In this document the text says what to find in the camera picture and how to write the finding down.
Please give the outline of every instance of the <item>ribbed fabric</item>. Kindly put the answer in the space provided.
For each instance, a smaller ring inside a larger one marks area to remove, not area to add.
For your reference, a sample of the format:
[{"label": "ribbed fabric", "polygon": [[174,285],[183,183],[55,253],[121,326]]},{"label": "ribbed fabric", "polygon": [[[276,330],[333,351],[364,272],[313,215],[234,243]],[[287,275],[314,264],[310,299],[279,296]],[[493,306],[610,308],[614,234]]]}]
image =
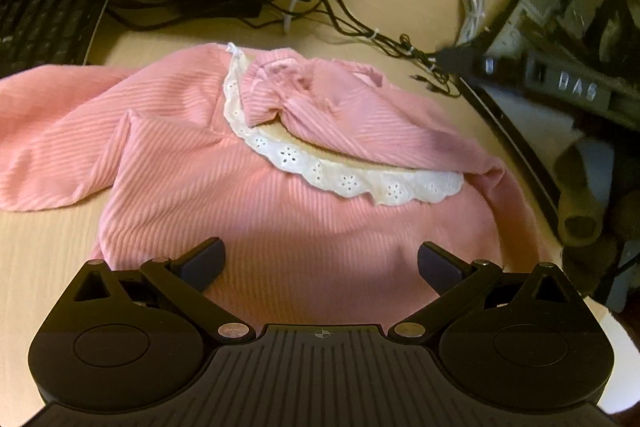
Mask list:
[{"label": "ribbed fabric", "polygon": [[248,122],[276,114],[302,139],[391,165],[465,173],[442,203],[375,206],[281,172],[223,116],[230,55],[216,44],[140,71],[46,66],[0,82],[0,208],[73,204],[113,185],[94,257],[132,269],[221,237],[206,295],[264,323],[381,323],[434,298],[416,266],[433,241],[530,269],[546,251],[502,162],[430,100],[369,66],[265,52],[241,85]]}]

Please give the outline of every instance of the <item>scalloped lace trim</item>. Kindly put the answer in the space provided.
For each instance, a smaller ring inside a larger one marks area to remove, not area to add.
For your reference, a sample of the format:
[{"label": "scalloped lace trim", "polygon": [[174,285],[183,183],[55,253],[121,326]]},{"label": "scalloped lace trim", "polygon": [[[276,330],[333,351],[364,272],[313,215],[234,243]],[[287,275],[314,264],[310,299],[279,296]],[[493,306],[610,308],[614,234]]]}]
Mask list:
[{"label": "scalloped lace trim", "polygon": [[440,203],[460,192],[464,176],[457,172],[436,172],[402,168],[354,168],[320,158],[301,150],[294,142],[276,139],[260,126],[250,128],[244,119],[238,83],[249,67],[249,60],[235,45],[224,82],[224,115],[231,129],[251,149],[267,158],[281,171],[301,175],[310,185],[344,198],[369,193],[376,204],[396,206],[411,200]]}]

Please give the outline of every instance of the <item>table surface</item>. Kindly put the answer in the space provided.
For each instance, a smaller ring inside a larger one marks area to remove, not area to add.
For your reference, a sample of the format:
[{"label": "table surface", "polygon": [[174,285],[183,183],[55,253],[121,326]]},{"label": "table surface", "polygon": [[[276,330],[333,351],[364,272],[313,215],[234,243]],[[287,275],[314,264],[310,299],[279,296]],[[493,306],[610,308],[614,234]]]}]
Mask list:
[{"label": "table surface", "polygon": [[[425,50],[454,40],[459,23],[458,0],[345,0],[353,12],[395,38],[402,32]],[[493,0],[495,12],[507,0]],[[409,78],[417,71],[407,62],[388,58],[372,46],[349,41],[332,28],[310,21],[294,22],[289,35],[278,26],[255,31],[238,21],[197,20],[149,34],[123,31],[105,17],[90,54],[92,64],[144,66],[182,48],[203,42],[232,41],[240,46],[292,47],[306,56],[368,62],[398,86],[432,96],[465,136],[475,137],[514,171],[531,202],[544,235],[553,234],[529,187],[500,141],[462,98],[428,93]],[[22,425],[42,407],[31,379],[27,352],[34,334],[76,274],[95,240],[98,219],[109,191],[72,207],[32,213],[0,212],[0,425]],[[559,245],[555,243],[556,255]]]}]

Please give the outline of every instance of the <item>crosshair circle logo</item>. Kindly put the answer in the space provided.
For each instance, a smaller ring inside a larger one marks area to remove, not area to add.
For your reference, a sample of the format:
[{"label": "crosshair circle logo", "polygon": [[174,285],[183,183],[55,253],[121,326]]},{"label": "crosshair circle logo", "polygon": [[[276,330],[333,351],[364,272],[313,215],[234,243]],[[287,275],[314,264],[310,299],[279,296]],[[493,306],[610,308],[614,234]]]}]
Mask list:
[{"label": "crosshair circle logo", "polygon": [[319,339],[325,340],[331,336],[331,333],[327,330],[318,330],[316,331],[316,333],[314,333],[314,335]]}]

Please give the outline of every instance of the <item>display screen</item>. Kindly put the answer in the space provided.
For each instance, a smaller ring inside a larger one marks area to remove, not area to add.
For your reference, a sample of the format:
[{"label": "display screen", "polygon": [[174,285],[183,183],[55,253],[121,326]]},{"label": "display screen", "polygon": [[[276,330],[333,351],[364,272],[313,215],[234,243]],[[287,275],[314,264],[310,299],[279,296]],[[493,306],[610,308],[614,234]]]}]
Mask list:
[{"label": "display screen", "polygon": [[526,50],[640,87],[640,0],[518,0],[488,53],[519,58]]}]

